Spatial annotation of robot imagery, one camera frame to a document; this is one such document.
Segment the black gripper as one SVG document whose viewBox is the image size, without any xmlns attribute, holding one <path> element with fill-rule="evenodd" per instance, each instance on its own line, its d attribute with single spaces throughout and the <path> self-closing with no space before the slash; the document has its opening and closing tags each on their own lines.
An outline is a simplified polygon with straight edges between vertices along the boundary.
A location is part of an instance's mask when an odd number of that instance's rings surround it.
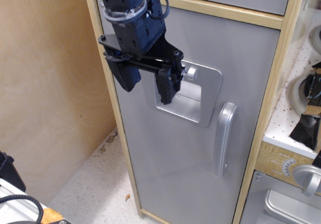
<svg viewBox="0 0 321 224">
<path fill-rule="evenodd" d="M 160 5 L 142 5 L 125 11 L 104 8 L 114 34 L 100 37 L 105 59 L 121 87 L 130 92 L 141 80 L 139 69 L 159 70 L 155 75 L 164 105 L 170 104 L 181 88 L 183 53 L 165 39 L 165 17 Z"/>
</svg>

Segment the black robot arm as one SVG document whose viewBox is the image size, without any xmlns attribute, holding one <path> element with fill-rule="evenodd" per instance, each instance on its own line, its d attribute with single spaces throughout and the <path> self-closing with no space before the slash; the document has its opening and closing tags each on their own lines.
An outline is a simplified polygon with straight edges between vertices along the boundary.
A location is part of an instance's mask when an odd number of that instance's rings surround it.
<svg viewBox="0 0 321 224">
<path fill-rule="evenodd" d="M 165 39 L 165 18 L 160 0 L 102 0 L 104 16 L 114 34 L 101 35 L 99 44 L 121 87 L 130 92 L 141 80 L 140 70 L 155 74 L 163 104 L 180 91 L 185 68 L 182 51 Z"/>
</svg>

